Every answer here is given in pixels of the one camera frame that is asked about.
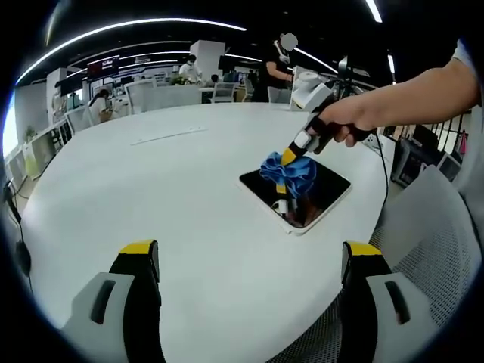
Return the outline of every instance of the ceiling light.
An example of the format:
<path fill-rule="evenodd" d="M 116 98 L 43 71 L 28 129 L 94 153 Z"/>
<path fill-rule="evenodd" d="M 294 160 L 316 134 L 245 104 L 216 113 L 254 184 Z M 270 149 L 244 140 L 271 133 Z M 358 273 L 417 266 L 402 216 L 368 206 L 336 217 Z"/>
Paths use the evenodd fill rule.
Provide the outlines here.
<path fill-rule="evenodd" d="M 128 67 L 136 67 L 136 66 L 144 66 L 145 64 L 155 64 L 155 63 L 176 63 L 178 62 L 176 59 L 168 59 L 168 60 L 156 60 L 154 62 L 144 62 L 144 63 L 135 63 L 135 64 L 130 64 L 128 66 L 122 66 L 119 69 L 122 70 L 123 68 L 128 68 Z"/>
<path fill-rule="evenodd" d="M 89 64 L 94 64 L 94 63 L 97 63 L 97 62 L 102 62 L 102 61 L 105 61 L 105 60 L 111 59 L 111 58 L 118 58 L 118 57 L 119 57 L 119 55 L 114 55 L 112 57 L 106 57 L 106 58 L 103 58 L 103 59 L 94 60 L 92 62 L 89 62 L 88 65 Z"/>
<path fill-rule="evenodd" d="M 67 76 L 66 78 L 70 78 L 70 77 L 72 77 L 72 76 L 75 76 L 76 74 L 79 74 L 79 73 L 85 72 L 86 70 L 88 70 L 88 69 L 87 69 L 87 68 L 84 68 L 83 70 L 78 70 L 77 72 L 70 74 L 70 75 L 69 75 L 69 76 Z"/>
<path fill-rule="evenodd" d="M 21 75 L 18 77 L 17 81 L 15 84 L 18 84 L 27 74 L 32 72 L 34 68 L 36 68 L 40 63 L 48 59 L 50 56 L 53 54 L 56 54 L 58 51 L 66 48 L 68 45 L 71 45 L 75 42 L 78 42 L 81 39 L 87 38 L 89 36 L 93 36 L 94 34 L 98 34 L 101 32 L 105 32 L 107 30 L 111 29 L 116 29 L 120 28 L 122 26 L 131 26 L 131 25 L 136 25 L 136 24 L 148 24 L 148 23 L 167 23 L 167 22 L 179 22 L 179 23 L 202 23 L 202 24 L 207 24 L 207 25 L 215 25 L 215 26 L 222 26 L 225 28 L 230 28 L 230 29 L 235 29 L 235 30 L 240 30 L 242 32 L 245 32 L 247 29 L 242 28 L 240 26 L 235 26 L 231 24 L 225 24 L 225 23 L 218 23 L 216 21 L 210 21 L 210 20 L 201 20 L 201 19 L 185 19 L 183 17 L 159 17 L 155 19 L 142 19 L 142 20 L 131 20 L 131 21 L 126 21 L 124 23 L 116 23 L 116 24 L 111 24 L 108 26 L 103 26 L 101 28 L 97 28 L 94 30 L 91 30 L 90 32 L 81 34 L 80 36 L 77 36 L 75 38 L 72 38 L 71 40 L 68 40 L 67 42 L 62 43 L 61 45 L 57 46 L 54 49 L 51 49 L 44 55 L 42 55 L 38 60 L 36 60 L 30 67 L 28 67 Z"/>
<path fill-rule="evenodd" d="M 122 59 L 143 57 L 145 55 L 156 55 L 156 54 L 190 54 L 190 52 L 189 51 L 157 51 L 155 53 L 143 53 L 143 54 L 129 55 L 128 57 L 121 57 L 119 60 L 121 61 Z"/>
<path fill-rule="evenodd" d="M 337 70 L 335 70 L 333 67 L 330 67 L 328 66 L 325 62 L 323 62 L 322 60 L 319 60 L 317 59 L 314 55 L 310 55 L 310 53 L 306 53 L 305 51 L 302 51 L 300 50 L 299 48 L 294 48 L 295 51 L 298 51 L 299 53 L 301 54 L 304 54 L 306 57 L 310 57 L 311 59 L 313 59 L 314 61 L 317 61 L 318 63 L 322 64 L 323 66 L 325 66 L 326 68 L 328 68 L 329 70 L 332 70 L 333 72 L 335 73 L 338 73 Z"/>
<path fill-rule="evenodd" d="M 388 54 L 388 64 L 390 65 L 390 72 L 395 72 L 395 64 L 393 64 L 393 56 Z"/>
<path fill-rule="evenodd" d="M 375 0 L 365 0 L 366 4 L 370 8 L 371 13 L 373 14 L 373 18 L 377 23 L 381 23 L 381 16 L 378 12 L 377 4 L 375 4 Z"/>
<path fill-rule="evenodd" d="M 243 55 L 226 54 L 225 56 L 226 57 L 233 57 L 233 58 L 240 58 L 240 59 L 247 59 L 248 61 L 262 62 L 260 59 L 251 58 L 251 57 L 244 57 Z"/>

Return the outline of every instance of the hand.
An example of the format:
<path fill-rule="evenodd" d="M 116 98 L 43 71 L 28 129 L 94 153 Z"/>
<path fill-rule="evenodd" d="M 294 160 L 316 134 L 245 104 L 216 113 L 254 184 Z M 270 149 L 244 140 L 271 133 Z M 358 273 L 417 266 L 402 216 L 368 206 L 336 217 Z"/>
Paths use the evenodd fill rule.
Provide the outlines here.
<path fill-rule="evenodd" d="M 319 114 L 319 119 L 324 123 L 338 123 L 340 125 L 354 124 L 361 130 L 372 130 L 375 128 L 375 115 L 370 112 L 367 106 L 365 95 L 350 96 L 343 98 L 329 106 Z M 334 136 L 336 142 L 346 142 L 346 146 L 353 147 L 356 144 L 355 138 L 349 133 L 349 128 L 343 126 Z"/>

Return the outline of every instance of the white round table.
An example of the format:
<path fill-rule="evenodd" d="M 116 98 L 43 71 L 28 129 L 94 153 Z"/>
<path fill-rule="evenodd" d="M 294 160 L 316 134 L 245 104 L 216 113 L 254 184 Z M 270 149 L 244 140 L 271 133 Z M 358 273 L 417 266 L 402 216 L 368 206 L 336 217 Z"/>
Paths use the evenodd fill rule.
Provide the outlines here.
<path fill-rule="evenodd" d="M 342 242 L 369 240 L 385 177 L 364 145 L 329 143 L 312 157 L 352 190 L 306 234 L 286 234 L 237 186 L 306 122 L 285 108 L 175 107 L 77 133 L 22 221 L 34 296 L 52 324 L 64 325 L 73 297 L 122 247 L 156 239 L 168 362 L 261 362 L 302 334 L 340 290 Z M 394 145 L 382 139 L 390 171 Z"/>

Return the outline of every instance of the blue cloth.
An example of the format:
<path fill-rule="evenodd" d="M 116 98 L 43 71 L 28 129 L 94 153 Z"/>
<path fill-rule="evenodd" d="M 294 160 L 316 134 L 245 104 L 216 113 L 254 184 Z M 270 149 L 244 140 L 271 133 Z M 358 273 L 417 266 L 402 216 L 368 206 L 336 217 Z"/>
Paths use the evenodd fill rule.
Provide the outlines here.
<path fill-rule="evenodd" d="M 311 189 L 316 179 L 316 162 L 309 157 L 301 157 L 286 166 L 281 165 L 282 156 L 272 153 L 260 166 L 260 175 L 276 184 L 285 184 L 294 198 L 299 198 Z"/>

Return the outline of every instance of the wall display screen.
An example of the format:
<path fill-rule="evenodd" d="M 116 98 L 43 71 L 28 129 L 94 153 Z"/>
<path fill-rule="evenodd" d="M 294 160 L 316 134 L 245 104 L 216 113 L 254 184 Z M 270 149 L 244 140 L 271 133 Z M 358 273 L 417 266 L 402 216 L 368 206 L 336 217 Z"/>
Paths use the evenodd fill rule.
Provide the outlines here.
<path fill-rule="evenodd" d="M 88 65 L 88 79 L 99 79 L 118 73 L 118 58 L 105 59 Z"/>

